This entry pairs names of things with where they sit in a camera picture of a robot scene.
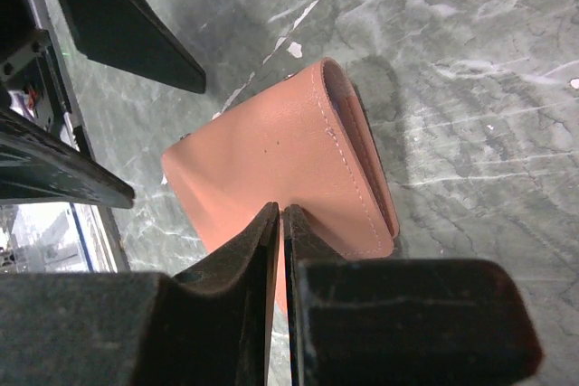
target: white vein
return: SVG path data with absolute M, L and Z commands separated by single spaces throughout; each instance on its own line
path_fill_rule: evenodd
M 547 176 L 547 175 L 554 175 L 554 174 L 567 174 L 566 171 L 537 171 L 534 173 L 529 172 L 515 172 L 513 174 L 501 174 L 501 175 L 480 175 L 480 176 L 448 176 L 443 178 L 432 178 L 430 180 L 419 181 L 417 183 L 408 183 L 408 184 L 401 184 L 403 187 L 417 187 L 420 185 L 426 184 L 436 184 L 442 183 L 444 181 L 461 181 L 461 182 L 468 182 L 468 181 L 487 181 L 487 180 L 502 180 L 504 178 L 511 178 L 513 176 L 526 176 L 526 177 L 535 177 L 535 176 Z
M 481 120 L 483 118 L 505 118 L 505 117 L 512 117 L 514 115 L 520 115 L 522 113 L 528 113 L 528 112 L 536 112 L 538 110 L 542 110 L 544 108 L 553 108 L 556 106 L 564 106 L 564 105 L 572 105 L 575 104 L 574 100 L 567 100 L 567 101 L 559 101 L 558 103 L 552 103 L 552 104 L 545 104 L 544 106 L 538 106 L 538 107 L 534 107 L 534 108 L 522 108 L 521 110 L 511 110 L 511 111 L 506 111 L 506 112 L 502 112 L 502 113 L 485 113 L 483 115 L 479 115 L 476 117 L 468 117 L 468 118 L 463 118 L 463 119 L 456 119 L 454 121 L 449 121 L 449 122 L 441 122 L 440 124 L 433 124 L 431 126 L 424 126 L 424 127 L 416 127 L 416 128 L 410 128 L 408 130 L 405 130 L 404 133 L 411 133 L 413 131 L 421 131 L 421 130 L 425 130 L 427 128 L 435 128 L 435 127 L 445 127 L 445 126 L 452 126 L 455 124 L 459 124 L 462 122 L 471 122 L 471 121 L 478 121 Z
M 477 12 L 477 19 L 492 18 L 492 17 L 495 17 L 497 15 L 508 13 L 515 8 L 515 6 L 517 5 L 517 3 L 519 1 L 520 0 L 508 0 L 507 2 L 504 2 L 504 3 L 501 2 L 499 5 L 497 5 L 498 0 L 495 0 L 492 2 L 487 2 L 479 8 L 479 10 Z M 494 11 L 490 11 L 489 13 L 482 14 L 487 5 L 497 5 L 497 7 L 494 9 Z
M 553 154 L 537 154 L 529 155 L 524 158 L 509 158 L 508 160 L 498 160 L 494 162 L 472 162 L 471 165 L 503 165 L 505 163 L 529 163 L 533 160 L 540 158 L 553 158 L 553 157 L 568 157 L 570 155 L 577 155 L 579 151 L 569 151 L 566 153 L 553 153 Z
M 573 65 L 577 65 L 578 63 L 579 63 L 579 59 L 577 59 L 575 61 L 570 61 L 568 63 L 564 63 L 563 65 L 559 65 L 557 68 L 553 68 L 551 71 L 546 72 L 545 74 L 543 74 L 542 77 L 550 76 L 551 74 L 555 74 L 558 71 L 565 70 L 569 67 L 572 67 Z
M 410 7 L 421 7 L 431 10 L 442 18 L 453 16 L 459 12 L 454 6 L 446 4 L 430 5 L 426 0 L 406 0 L 406 5 Z
M 296 30 L 296 28 L 299 26 L 299 24 L 301 22 L 303 22 L 303 20 L 309 15 L 309 13 L 311 13 L 311 10 L 314 9 L 314 6 L 316 6 L 318 4 L 319 0 L 314 0 L 313 2 L 311 2 L 303 11 L 303 13 L 301 13 L 301 15 L 294 21 L 293 25 L 291 26 L 291 29 L 286 33 L 286 34 L 282 34 L 278 37 L 278 41 L 276 41 L 275 43 L 275 47 L 273 48 L 273 50 L 271 51 L 270 54 L 268 54 L 265 58 L 263 58 L 263 61 L 261 62 L 261 65 L 265 64 L 265 62 L 267 62 L 271 56 L 273 56 L 273 54 L 281 47 L 281 45 L 283 43 L 285 43 L 285 41 L 288 39 L 288 37 L 291 35 L 291 33 L 293 31 Z M 250 74 L 249 78 L 245 81 L 245 83 L 243 83 L 241 85 L 241 87 L 239 87 L 238 89 L 236 89 L 232 95 L 229 96 L 229 98 L 225 101 L 225 103 L 223 104 L 223 107 L 221 109 L 221 111 L 215 113 L 214 115 L 214 119 L 217 118 L 219 115 L 221 115 L 222 113 L 224 113 L 224 111 L 229 108 L 233 102 L 235 101 L 235 99 L 237 98 L 237 96 L 239 96 L 239 94 L 242 93 L 242 91 L 247 88 L 249 86 L 249 84 L 252 82 L 253 78 L 255 77 L 255 71 L 252 71 L 252 73 Z
M 273 23 L 276 20 L 279 20 L 280 18 L 283 18 L 287 15 L 290 15 L 291 13 L 293 13 L 294 11 L 298 11 L 303 5 L 305 4 L 305 2 L 299 2 L 297 5 L 292 6 L 289 9 L 286 9 L 285 11 L 279 13 L 279 14 L 275 14 L 274 16 L 272 16 L 269 20 L 268 20 L 268 24 L 269 23 Z
M 547 72 L 546 74 L 540 76 L 536 74 L 518 72 L 509 68 L 505 68 L 506 65 L 528 60 L 529 60 L 528 57 L 524 57 L 515 59 L 513 61 L 492 63 L 490 61 L 477 59 L 463 59 L 454 62 L 449 67 L 439 66 L 435 64 L 433 64 L 432 67 L 442 77 L 445 77 L 450 80 L 463 80 L 463 79 L 479 80 L 487 77 L 497 77 L 507 74 L 516 74 L 523 81 L 528 81 L 539 85 L 561 85 L 563 84 L 561 80 L 550 79 L 547 76 L 553 74 L 554 72 L 560 71 L 564 68 L 568 68 L 572 64 L 575 64 L 576 62 L 579 63 L 579 61 L 568 62 L 567 64 L 561 65 L 560 67 L 557 67 Z

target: wallet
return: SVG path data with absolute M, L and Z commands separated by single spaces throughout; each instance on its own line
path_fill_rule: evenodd
M 345 259 L 394 249 L 399 226 L 372 132 L 353 84 L 332 59 L 225 111 L 169 147 L 162 163 L 209 252 L 266 202 L 299 205 Z M 276 299 L 287 313 L 285 292 L 281 249 Z

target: stitching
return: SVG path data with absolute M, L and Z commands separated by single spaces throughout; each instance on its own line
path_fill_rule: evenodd
M 344 151 L 342 151 L 340 144 L 337 142 L 336 133 L 334 132 L 334 129 L 329 125 L 329 120 L 327 119 L 326 113 L 324 112 L 324 109 L 322 108 L 321 102 L 319 101 L 319 94 L 318 94 L 318 90 L 316 89 L 316 82 L 314 81 L 314 71 L 315 71 L 315 68 L 312 68 L 311 69 L 311 75 L 310 75 L 311 76 L 311 85 L 312 85 L 312 88 L 314 90 L 314 95 L 316 96 L 316 102 L 318 103 L 319 110 L 322 114 L 322 117 L 324 117 L 324 120 L 326 121 L 326 126 L 327 126 L 326 127 L 326 133 L 328 133 L 332 137 L 332 139 L 334 139 L 334 143 L 336 144 L 337 150 L 339 151 L 339 153 L 342 157 L 342 161 L 344 162 L 344 165 L 346 165 L 347 171 L 350 173 L 350 177 L 352 178 L 352 182 L 354 183 L 354 187 L 356 188 L 356 191 L 358 193 L 358 198 L 360 198 L 360 202 L 362 203 L 362 208 L 364 208 L 365 215 L 368 218 L 368 221 L 370 222 L 370 227 L 372 228 L 372 231 L 374 232 L 376 240 L 378 241 L 378 247 L 374 250 L 359 250 L 356 252 L 342 252 L 342 255 L 355 255 L 357 253 L 377 252 L 378 250 L 380 250 L 382 248 L 382 242 L 380 241 L 380 237 L 378 237 L 378 231 L 376 230 L 376 227 L 374 226 L 374 223 L 372 222 L 372 218 L 370 217 L 370 213 L 368 212 L 368 208 L 365 205 L 364 198 L 362 197 L 362 194 L 360 193 L 360 188 L 358 187 L 358 184 L 356 182 L 354 174 L 352 173 L 352 169 L 350 169 L 350 165 L 347 163 L 346 156 L 344 155 Z
M 374 169 L 370 165 L 370 159 L 368 158 L 368 154 L 365 151 L 364 141 L 362 140 L 362 135 L 360 135 L 360 129 L 358 128 L 358 123 L 354 119 L 354 114 L 352 113 L 352 108 L 350 107 L 350 98 L 348 98 L 348 97 L 346 97 L 346 105 L 347 105 L 347 113 L 350 116 L 350 119 L 352 119 L 352 123 L 354 124 L 354 127 L 356 128 L 358 141 L 362 144 L 362 157 L 364 158 L 366 167 L 370 171 L 370 174 L 369 174 L 370 176 L 367 177 L 368 181 L 370 181 L 370 185 L 372 185 L 372 188 L 374 189 L 375 192 L 380 192 L 380 190 L 376 186 L 376 179 L 374 178 Z M 376 197 L 376 203 L 378 204 L 378 208 L 382 212 L 382 215 L 385 216 L 386 212 L 384 211 L 384 206 L 382 205 L 382 201 L 378 201 L 377 197 Z

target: gray marble surface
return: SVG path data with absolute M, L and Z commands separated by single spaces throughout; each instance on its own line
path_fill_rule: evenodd
M 87 61 L 48 0 L 96 157 L 137 191 L 133 210 L 115 211 L 133 269 L 175 273 L 205 254 L 163 184 L 164 149 L 332 56 L 368 110 L 402 227 L 396 255 L 497 261 L 546 351 L 525 384 L 577 384 L 577 0 L 148 1 L 206 68 L 206 94 Z M 271 384 L 290 384 L 287 351 L 278 313 Z

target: leather wallet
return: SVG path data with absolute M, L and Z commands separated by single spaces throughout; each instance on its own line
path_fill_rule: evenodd
M 222 113 L 163 155 L 166 179 L 205 247 L 237 235 L 266 202 L 297 204 L 346 259 L 386 257 L 399 231 L 360 98 L 332 59 Z M 280 250 L 276 299 L 284 312 Z

